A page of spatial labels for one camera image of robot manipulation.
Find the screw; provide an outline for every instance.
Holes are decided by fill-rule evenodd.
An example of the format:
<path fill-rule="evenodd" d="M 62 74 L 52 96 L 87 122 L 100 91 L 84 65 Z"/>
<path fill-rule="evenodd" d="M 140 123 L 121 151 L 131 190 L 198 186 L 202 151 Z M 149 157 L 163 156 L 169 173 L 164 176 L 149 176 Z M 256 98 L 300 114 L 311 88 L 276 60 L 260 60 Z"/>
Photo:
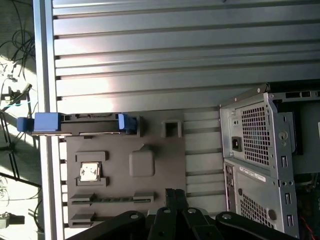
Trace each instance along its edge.
<path fill-rule="evenodd" d="M 137 214 L 133 214 L 133 215 L 130 216 L 130 218 L 132 218 L 132 219 L 137 219 L 138 217 L 139 216 Z"/>
<path fill-rule="evenodd" d="M 229 219 L 231 219 L 232 217 L 231 217 L 231 215 L 229 215 L 229 214 L 223 214 L 223 215 L 222 215 L 222 218 L 223 218 L 223 219 L 226 219 L 226 220 L 229 220 Z"/>
<path fill-rule="evenodd" d="M 196 210 L 195 210 L 194 208 L 190 208 L 190 209 L 188 210 L 188 213 L 190 213 L 190 214 L 195 214 L 195 213 L 196 213 Z"/>

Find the rectangular cutout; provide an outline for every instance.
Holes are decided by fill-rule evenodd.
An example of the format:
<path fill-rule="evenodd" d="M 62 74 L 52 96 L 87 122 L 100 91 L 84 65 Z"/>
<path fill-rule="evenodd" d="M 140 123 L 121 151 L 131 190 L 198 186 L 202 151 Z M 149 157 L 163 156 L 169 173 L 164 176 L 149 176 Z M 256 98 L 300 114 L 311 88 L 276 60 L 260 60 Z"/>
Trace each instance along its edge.
<path fill-rule="evenodd" d="M 286 193 L 286 194 L 284 194 L 284 197 L 285 197 L 285 204 L 287 204 L 287 205 L 291 204 L 291 194 Z"/>
<path fill-rule="evenodd" d="M 303 91 L 303 92 L 301 92 L 301 97 L 309 98 L 309 97 L 311 97 L 311 92 L 310 91 Z"/>
<path fill-rule="evenodd" d="M 288 167 L 288 160 L 287 160 L 287 156 L 282 156 L 281 157 L 281 164 L 283 168 L 287 168 Z"/>
<path fill-rule="evenodd" d="M 295 99 L 295 98 L 300 98 L 300 92 L 286 92 L 285 93 L 285 98 L 286 99 Z"/>
<path fill-rule="evenodd" d="M 241 137 L 233 136 L 233 137 L 231 138 L 231 140 L 232 140 L 232 150 L 233 150 L 233 151 L 237 151 L 237 152 L 242 152 L 242 148 L 241 148 L 241 145 L 242 145 Z"/>
<path fill-rule="evenodd" d="M 71 121 L 71 115 L 64 115 L 64 120 L 65 121 Z"/>
<path fill-rule="evenodd" d="M 293 218 L 293 216 L 292 215 L 287 215 L 286 218 L 287 218 L 288 227 L 293 227 L 294 226 L 294 218 Z"/>
<path fill-rule="evenodd" d="M 167 137 L 178 137 L 178 123 L 177 122 L 166 122 L 165 123 L 165 131 Z"/>
<path fill-rule="evenodd" d="M 72 226 L 82 227 L 82 228 L 89 228 L 91 227 L 92 222 L 73 222 Z"/>

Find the mounting hole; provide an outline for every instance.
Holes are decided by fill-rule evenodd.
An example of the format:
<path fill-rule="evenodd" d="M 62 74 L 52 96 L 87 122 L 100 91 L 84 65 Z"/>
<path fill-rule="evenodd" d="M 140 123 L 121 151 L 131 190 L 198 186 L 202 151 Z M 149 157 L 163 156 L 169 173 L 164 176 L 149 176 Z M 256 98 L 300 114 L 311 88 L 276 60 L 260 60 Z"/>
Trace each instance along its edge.
<path fill-rule="evenodd" d="M 272 210 L 272 209 L 270 209 L 270 210 L 268 211 L 268 216 L 269 216 L 269 218 L 270 218 L 272 221 L 277 220 L 277 214 L 276 214 L 276 212 L 275 212 L 274 210 Z"/>

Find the metal frame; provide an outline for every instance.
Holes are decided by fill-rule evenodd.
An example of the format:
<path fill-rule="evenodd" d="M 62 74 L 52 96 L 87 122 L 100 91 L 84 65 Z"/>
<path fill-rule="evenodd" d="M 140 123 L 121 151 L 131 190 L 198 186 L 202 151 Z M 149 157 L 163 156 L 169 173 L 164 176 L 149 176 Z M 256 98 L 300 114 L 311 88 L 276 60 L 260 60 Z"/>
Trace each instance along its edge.
<path fill-rule="evenodd" d="M 33 1 L 40 112 L 57 111 L 52 4 L 52 0 Z M 58 137 L 41 136 L 39 144 L 45 238 L 64 239 Z"/>
<path fill-rule="evenodd" d="M 276 179 L 292 180 L 292 146 L 291 136 L 293 129 L 293 119 L 288 113 L 278 113 L 273 101 L 273 93 L 267 93 L 267 85 L 254 88 L 241 96 L 233 98 L 233 103 L 224 104 L 220 108 L 223 156 L 225 158 L 235 157 L 247 163 L 266 168 L 269 176 Z M 266 129 L 270 136 L 270 146 L 268 147 L 269 165 L 262 165 L 251 160 L 246 160 L 243 152 L 232 150 L 232 136 L 243 139 L 243 128 L 241 123 L 241 112 L 256 107 L 265 108 Z M 233 126 L 233 119 L 237 118 L 239 125 Z M 280 139 L 279 134 L 286 133 L 285 139 Z M 283 166 L 282 157 L 286 157 L 287 166 Z"/>

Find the metal side panel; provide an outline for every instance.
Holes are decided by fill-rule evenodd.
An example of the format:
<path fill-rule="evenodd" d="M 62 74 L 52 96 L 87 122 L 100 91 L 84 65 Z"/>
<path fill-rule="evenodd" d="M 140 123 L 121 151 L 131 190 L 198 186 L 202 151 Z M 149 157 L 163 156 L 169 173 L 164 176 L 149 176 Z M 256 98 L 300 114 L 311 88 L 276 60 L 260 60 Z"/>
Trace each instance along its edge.
<path fill-rule="evenodd" d="M 209 108 L 255 84 L 319 79 L 319 8 L 305 0 L 35 0 L 39 109 Z M 206 171 L 210 158 L 218 162 L 211 119 L 187 120 L 187 177 Z M 46 239 L 64 239 L 58 140 L 40 140 Z M 198 140 L 205 145 L 192 144 Z M 208 174 L 219 174 L 220 164 Z M 216 198 L 223 196 L 190 201 L 206 208 Z"/>
<path fill-rule="evenodd" d="M 299 237 L 295 184 L 256 171 L 235 158 L 224 159 L 228 209 L 267 227 Z"/>

